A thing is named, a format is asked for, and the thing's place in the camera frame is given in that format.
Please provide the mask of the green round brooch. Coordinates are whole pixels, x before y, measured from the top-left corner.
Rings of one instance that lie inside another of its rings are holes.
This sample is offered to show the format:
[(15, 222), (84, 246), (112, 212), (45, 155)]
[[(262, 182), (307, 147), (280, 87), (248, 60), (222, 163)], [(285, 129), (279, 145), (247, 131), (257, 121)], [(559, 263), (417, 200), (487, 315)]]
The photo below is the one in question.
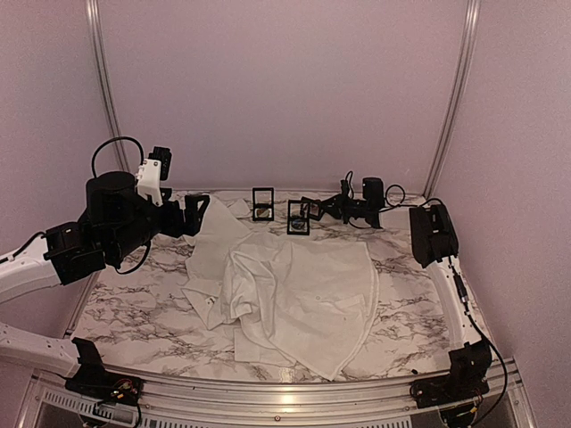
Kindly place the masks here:
[(268, 216), (271, 212), (271, 206), (268, 204), (258, 204), (255, 208), (255, 213), (258, 217)]

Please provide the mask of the white button shirt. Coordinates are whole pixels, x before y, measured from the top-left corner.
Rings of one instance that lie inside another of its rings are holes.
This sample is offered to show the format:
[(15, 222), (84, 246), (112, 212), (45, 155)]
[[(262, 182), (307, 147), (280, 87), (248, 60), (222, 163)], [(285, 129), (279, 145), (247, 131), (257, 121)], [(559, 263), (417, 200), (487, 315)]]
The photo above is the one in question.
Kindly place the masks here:
[(363, 242), (253, 232), (211, 198), (182, 292), (206, 328), (239, 322), (235, 359), (299, 363), (329, 381), (360, 351), (377, 309)]

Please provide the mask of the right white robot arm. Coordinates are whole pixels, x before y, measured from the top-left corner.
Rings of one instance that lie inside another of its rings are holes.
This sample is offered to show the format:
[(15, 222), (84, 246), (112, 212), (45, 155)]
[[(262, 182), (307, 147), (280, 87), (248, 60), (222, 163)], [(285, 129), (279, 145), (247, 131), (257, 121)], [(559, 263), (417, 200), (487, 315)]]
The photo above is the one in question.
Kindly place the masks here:
[(485, 379), (492, 363), (492, 345), (476, 323), (468, 286), (459, 263), (459, 239), (446, 205), (438, 198), (421, 203), (407, 201), (401, 185), (385, 186), (378, 177), (362, 179), (361, 197), (355, 196), (352, 173), (340, 182), (340, 193), (325, 200), (302, 198), (302, 214), (314, 221), (324, 215), (345, 225), (362, 219), (368, 227), (380, 229), (384, 214), (406, 210), (411, 249), (415, 261), (434, 283), (449, 328), (450, 372), (443, 378), (442, 391), (450, 399), (461, 399)]

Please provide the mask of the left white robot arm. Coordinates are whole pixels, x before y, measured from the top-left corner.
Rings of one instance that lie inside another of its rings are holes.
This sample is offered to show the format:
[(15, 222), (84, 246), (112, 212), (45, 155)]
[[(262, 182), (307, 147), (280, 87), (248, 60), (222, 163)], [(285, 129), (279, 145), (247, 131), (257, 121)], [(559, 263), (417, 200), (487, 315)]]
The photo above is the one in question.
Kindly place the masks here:
[(96, 346), (88, 340), (65, 339), (61, 310), (68, 317), (78, 291), (63, 292), (42, 302), (49, 290), (66, 285), (76, 289), (106, 268), (125, 271), (124, 259), (140, 247), (149, 250), (156, 235), (179, 238), (199, 233), (210, 203), (208, 195), (188, 195), (172, 201), (153, 180), (114, 171), (86, 184), (85, 211), (75, 222), (32, 235), (17, 251), (1, 258), (1, 357), (65, 378), (95, 397), (112, 390), (112, 376), (103, 370)]

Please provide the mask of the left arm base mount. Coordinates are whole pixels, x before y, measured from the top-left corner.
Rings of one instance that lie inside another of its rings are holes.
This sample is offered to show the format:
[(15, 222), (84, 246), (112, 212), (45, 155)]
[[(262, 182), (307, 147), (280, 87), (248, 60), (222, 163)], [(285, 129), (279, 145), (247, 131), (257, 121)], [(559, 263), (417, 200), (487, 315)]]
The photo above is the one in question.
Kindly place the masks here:
[(65, 380), (65, 389), (98, 399), (103, 403), (120, 403), (136, 407), (141, 395), (141, 378), (108, 371), (96, 346), (88, 340), (71, 340), (79, 352), (79, 369)]

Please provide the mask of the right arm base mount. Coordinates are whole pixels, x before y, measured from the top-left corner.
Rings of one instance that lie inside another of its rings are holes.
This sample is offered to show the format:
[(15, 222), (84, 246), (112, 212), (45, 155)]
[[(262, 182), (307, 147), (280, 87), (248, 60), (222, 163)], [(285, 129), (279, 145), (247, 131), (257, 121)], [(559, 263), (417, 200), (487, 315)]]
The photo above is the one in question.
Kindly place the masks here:
[(492, 363), (489, 345), (481, 340), (449, 352), (447, 374), (415, 380), (410, 396), (418, 408), (441, 406), (485, 395), (490, 388), (487, 370)]

